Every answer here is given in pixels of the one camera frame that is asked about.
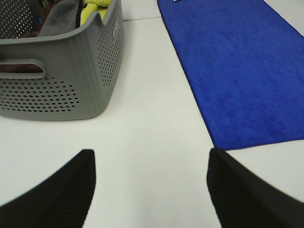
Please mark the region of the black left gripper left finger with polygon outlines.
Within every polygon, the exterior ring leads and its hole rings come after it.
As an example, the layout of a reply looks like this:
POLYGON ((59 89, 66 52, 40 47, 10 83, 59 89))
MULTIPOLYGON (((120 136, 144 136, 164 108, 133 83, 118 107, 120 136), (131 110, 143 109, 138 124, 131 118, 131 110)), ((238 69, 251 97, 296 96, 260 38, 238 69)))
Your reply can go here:
POLYGON ((95 152, 83 149, 39 185, 0 207, 2 228, 81 228, 96 185, 95 152))

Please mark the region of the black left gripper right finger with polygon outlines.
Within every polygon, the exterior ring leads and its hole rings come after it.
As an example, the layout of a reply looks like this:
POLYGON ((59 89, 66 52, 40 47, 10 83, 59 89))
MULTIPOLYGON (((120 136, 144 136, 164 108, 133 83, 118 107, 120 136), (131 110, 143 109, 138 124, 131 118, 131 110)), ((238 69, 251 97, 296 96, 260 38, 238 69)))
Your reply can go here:
POLYGON ((225 150, 209 152, 207 187, 223 228, 302 228, 304 204, 235 160, 225 150))

